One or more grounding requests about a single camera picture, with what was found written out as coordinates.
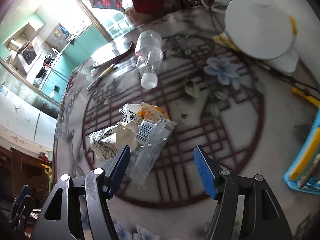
crumpled paper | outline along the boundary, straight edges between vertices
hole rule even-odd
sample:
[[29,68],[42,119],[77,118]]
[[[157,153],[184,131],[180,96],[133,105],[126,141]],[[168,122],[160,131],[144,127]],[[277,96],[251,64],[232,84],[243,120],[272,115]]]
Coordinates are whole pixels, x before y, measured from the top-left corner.
[[99,160],[106,160],[116,156],[123,145],[128,145],[133,151],[137,147],[134,124],[117,124],[89,135],[91,149]]

yellow object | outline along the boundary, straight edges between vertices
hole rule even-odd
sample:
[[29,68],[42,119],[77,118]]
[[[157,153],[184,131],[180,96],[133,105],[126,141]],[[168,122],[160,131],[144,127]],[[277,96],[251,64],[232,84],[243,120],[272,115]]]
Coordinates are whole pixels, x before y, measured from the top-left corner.
[[225,47],[229,47],[230,49],[233,49],[235,51],[239,51],[236,46],[233,44],[233,42],[224,34],[220,33],[219,35],[215,35],[212,37],[214,42],[217,44],[220,44]]
[[39,164],[42,165],[42,166],[44,166],[44,167],[45,167],[44,172],[45,172],[46,174],[48,174],[49,176],[51,176],[51,174],[52,174],[52,169],[51,169],[51,167],[48,166],[48,165],[42,164],[42,163],[39,163]]
[[318,99],[314,98],[313,96],[305,95],[305,93],[302,90],[300,90],[299,88],[292,87],[291,91],[293,93],[297,94],[298,96],[303,97],[305,100],[309,101],[310,103],[312,103],[316,107],[318,107],[318,108],[320,107],[320,101]]
[[166,113],[166,111],[159,106],[152,106],[147,103],[142,102],[141,103],[141,111],[137,112],[138,116],[141,116],[142,118],[146,118],[148,115],[153,116],[161,116],[165,119],[169,119],[169,115]]
[[290,180],[296,180],[302,175],[304,169],[308,166],[314,154],[316,153],[316,150],[318,149],[319,144],[320,144],[320,127],[316,129],[313,135],[313,138],[311,139],[306,151],[303,153],[298,164],[291,171],[289,175]]
[[288,15],[288,18],[289,18],[289,20],[291,22],[292,32],[293,32],[294,35],[296,35],[298,33],[296,20],[290,15]]

barcode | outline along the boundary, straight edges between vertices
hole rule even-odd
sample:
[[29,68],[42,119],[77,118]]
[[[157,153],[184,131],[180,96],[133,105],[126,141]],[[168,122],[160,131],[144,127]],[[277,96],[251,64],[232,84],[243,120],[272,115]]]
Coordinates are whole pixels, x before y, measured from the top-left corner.
[[136,138],[142,142],[147,142],[154,128],[155,125],[153,123],[144,120],[142,124],[138,126]]

screw head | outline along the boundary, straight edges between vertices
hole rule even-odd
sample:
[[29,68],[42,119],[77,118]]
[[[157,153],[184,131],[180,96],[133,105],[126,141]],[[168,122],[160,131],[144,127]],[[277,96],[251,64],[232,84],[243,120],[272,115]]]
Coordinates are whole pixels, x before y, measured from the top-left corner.
[[254,177],[257,181],[263,181],[263,177],[261,175],[256,175]]
[[227,170],[227,169],[223,169],[223,170],[221,170],[221,174],[222,174],[222,175],[229,175],[229,174],[230,174],[230,171]]
[[99,175],[99,174],[103,173],[103,169],[102,168],[96,168],[96,169],[94,169],[93,173]]
[[67,179],[69,179],[69,175],[68,174],[63,174],[63,175],[61,175],[60,179],[62,181],[66,181]]

clear plastic bottle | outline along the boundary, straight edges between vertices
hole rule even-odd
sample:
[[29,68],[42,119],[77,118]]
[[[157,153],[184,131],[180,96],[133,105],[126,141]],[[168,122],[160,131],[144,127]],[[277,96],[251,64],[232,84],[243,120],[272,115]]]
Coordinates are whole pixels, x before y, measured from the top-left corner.
[[158,84],[158,71],[163,59],[161,36],[154,31],[140,34],[136,45],[137,68],[141,75],[141,86],[152,89]]

